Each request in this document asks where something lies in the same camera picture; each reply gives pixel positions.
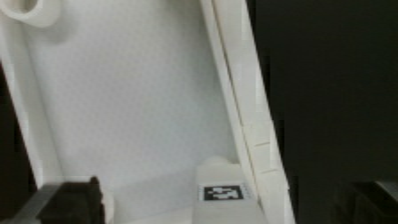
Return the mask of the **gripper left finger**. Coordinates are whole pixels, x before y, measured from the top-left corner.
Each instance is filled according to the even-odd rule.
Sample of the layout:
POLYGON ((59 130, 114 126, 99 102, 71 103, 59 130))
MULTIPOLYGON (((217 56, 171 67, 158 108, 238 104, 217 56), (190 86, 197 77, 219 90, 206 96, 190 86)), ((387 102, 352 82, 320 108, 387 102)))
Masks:
POLYGON ((39 188, 11 224, 105 224, 99 180, 48 183, 39 188))

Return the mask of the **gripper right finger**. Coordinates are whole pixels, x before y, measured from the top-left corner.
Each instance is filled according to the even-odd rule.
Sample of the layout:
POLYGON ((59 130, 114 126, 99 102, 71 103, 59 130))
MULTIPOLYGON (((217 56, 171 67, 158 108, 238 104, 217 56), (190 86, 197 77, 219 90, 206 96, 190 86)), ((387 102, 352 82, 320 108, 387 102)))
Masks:
POLYGON ((336 224, 398 224, 398 183, 346 183, 336 195, 336 224))

